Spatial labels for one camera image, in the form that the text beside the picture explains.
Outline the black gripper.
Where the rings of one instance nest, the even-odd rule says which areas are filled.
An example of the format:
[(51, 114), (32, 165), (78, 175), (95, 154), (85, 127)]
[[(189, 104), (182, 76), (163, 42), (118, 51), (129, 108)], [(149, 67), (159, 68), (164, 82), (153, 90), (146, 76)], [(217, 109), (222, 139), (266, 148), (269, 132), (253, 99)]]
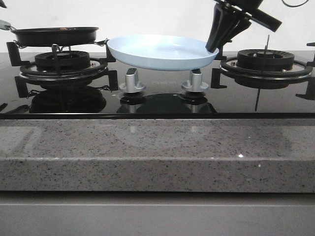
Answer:
[(261, 0), (217, 0), (214, 7), (213, 23), (206, 44), (213, 53), (231, 39), (251, 26), (249, 20), (276, 32), (282, 22), (259, 9)]

